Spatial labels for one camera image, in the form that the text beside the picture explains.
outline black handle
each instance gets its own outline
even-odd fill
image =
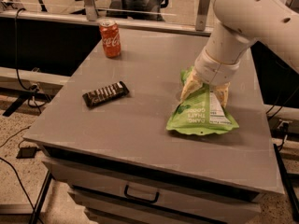
[[[159,195],[160,195],[160,193],[157,191],[156,192],[156,196],[155,196],[155,198],[153,200],[147,200],[147,199],[137,198],[135,196],[130,195],[128,193],[128,189],[129,189],[129,185],[126,185],[125,189],[124,189],[124,196],[126,196],[128,199],[140,201],[140,202],[143,202],[143,203],[150,203],[150,204],[157,203]]]

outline table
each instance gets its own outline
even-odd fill
[[[165,126],[178,105],[179,73],[207,37],[120,33],[121,56],[107,58],[100,42],[24,136],[89,217],[244,223],[260,212],[265,193],[284,193],[249,50],[226,107],[240,128],[187,136]],[[120,80],[128,97],[92,110],[84,104],[83,93]]]

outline red soda can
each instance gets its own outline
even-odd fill
[[[116,57],[121,54],[119,26],[110,19],[100,21],[100,33],[103,49],[107,57]]]

